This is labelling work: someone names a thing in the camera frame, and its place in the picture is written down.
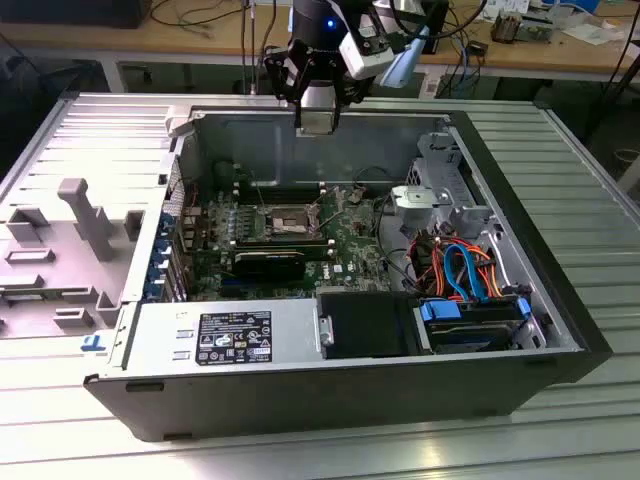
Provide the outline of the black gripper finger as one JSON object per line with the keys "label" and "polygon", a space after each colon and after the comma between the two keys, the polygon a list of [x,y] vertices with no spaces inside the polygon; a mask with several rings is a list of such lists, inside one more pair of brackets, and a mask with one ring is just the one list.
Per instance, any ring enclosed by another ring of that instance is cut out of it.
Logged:
{"label": "black gripper finger", "polygon": [[309,48],[300,40],[294,40],[286,49],[273,50],[266,54],[263,64],[274,96],[295,107],[294,126],[301,128],[301,101],[310,82]]}
{"label": "black gripper finger", "polygon": [[361,103],[365,97],[370,95],[373,78],[355,80],[349,76],[344,67],[335,66],[332,68],[332,84],[334,87],[332,130],[335,131],[339,126],[342,110],[351,104]]}

